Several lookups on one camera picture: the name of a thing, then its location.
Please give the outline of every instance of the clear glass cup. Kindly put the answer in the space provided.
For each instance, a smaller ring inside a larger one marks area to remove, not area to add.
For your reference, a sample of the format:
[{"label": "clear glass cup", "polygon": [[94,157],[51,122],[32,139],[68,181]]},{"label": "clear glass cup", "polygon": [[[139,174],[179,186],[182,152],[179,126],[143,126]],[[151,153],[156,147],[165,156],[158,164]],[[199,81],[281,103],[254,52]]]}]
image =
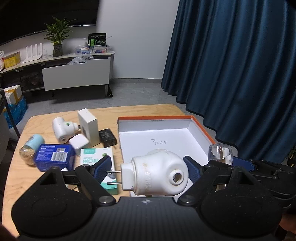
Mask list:
[{"label": "clear glass cup", "polygon": [[232,147],[222,143],[210,145],[207,159],[232,165]]}]

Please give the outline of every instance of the white small box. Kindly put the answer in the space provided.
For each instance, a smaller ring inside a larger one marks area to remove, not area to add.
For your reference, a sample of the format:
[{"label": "white small box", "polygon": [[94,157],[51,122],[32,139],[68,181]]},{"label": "white small box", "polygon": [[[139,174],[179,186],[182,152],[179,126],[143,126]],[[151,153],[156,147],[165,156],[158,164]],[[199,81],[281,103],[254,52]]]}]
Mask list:
[{"label": "white small box", "polygon": [[90,145],[96,146],[100,143],[98,120],[88,109],[78,111],[81,132],[87,137]]},{"label": "white small box", "polygon": [[20,85],[5,88],[4,92],[8,104],[17,104],[22,98],[22,90]]},{"label": "white small box", "polygon": [[[111,170],[115,170],[113,152],[111,147],[106,148],[89,148],[89,149],[81,149],[80,156],[80,165],[89,164],[94,165],[96,162],[101,160],[104,156],[110,156],[112,161]],[[105,179],[102,181],[101,186],[107,190],[111,195],[118,194],[118,189],[116,184],[107,185],[109,182],[116,183],[116,177],[112,177],[112,175],[107,175]]]},{"label": "white small box", "polygon": [[77,156],[80,156],[81,149],[89,147],[89,140],[83,134],[74,136],[69,140],[69,143],[75,149]]}]

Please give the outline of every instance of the cardboard box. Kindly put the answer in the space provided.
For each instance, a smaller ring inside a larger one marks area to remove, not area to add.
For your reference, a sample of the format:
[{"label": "cardboard box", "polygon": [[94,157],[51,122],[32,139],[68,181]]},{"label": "cardboard box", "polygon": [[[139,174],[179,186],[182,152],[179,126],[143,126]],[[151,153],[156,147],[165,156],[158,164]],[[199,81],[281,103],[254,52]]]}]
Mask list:
[{"label": "cardboard box", "polygon": [[94,33],[89,34],[88,47],[93,47],[94,45],[106,46],[106,33]]},{"label": "cardboard box", "polygon": [[[110,156],[112,161],[112,170],[115,170],[114,160],[113,160],[113,152],[111,147],[106,148],[88,148],[88,149],[81,149],[80,153],[80,165],[82,164],[89,164],[93,165],[102,159],[104,156]],[[107,190],[108,193],[111,195],[118,194],[117,185],[107,185],[108,182],[117,182],[116,178],[112,179],[109,175],[105,177],[101,186]]]},{"label": "cardboard box", "polygon": [[89,112],[88,109],[78,111],[78,119],[81,132],[90,142],[90,146],[96,146],[100,143],[98,120]]},{"label": "cardboard box", "polygon": [[[203,126],[190,115],[184,116],[131,116],[118,118],[118,135],[123,162],[134,156],[144,156],[155,149],[165,149],[180,158],[190,156],[200,165],[208,163],[209,146],[213,138]],[[177,200],[190,186],[174,196]]]},{"label": "cardboard box", "polygon": [[20,85],[15,85],[4,89],[8,104],[17,104],[22,98]]},{"label": "cardboard box", "polygon": [[34,162],[41,172],[46,172],[53,166],[71,171],[75,162],[75,150],[69,144],[41,144]]},{"label": "cardboard box", "polygon": [[4,68],[9,68],[20,63],[20,52],[13,53],[4,58]]}]

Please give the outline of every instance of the black screen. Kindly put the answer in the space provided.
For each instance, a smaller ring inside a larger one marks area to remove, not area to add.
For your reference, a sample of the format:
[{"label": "black screen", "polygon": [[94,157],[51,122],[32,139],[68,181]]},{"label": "black screen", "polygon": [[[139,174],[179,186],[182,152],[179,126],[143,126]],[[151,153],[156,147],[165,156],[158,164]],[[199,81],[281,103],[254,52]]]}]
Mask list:
[{"label": "black screen", "polygon": [[45,30],[52,16],[71,25],[96,24],[99,0],[0,0],[0,45]]}]

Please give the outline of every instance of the black product box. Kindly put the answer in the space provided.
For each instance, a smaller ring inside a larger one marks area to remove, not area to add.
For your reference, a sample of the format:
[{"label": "black product box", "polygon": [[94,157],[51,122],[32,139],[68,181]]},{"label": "black product box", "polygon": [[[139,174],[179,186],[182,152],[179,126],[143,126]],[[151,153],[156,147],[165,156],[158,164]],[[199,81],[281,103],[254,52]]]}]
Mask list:
[{"label": "black product box", "polygon": [[94,45],[106,46],[106,33],[89,34],[87,47],[93,47]]}]

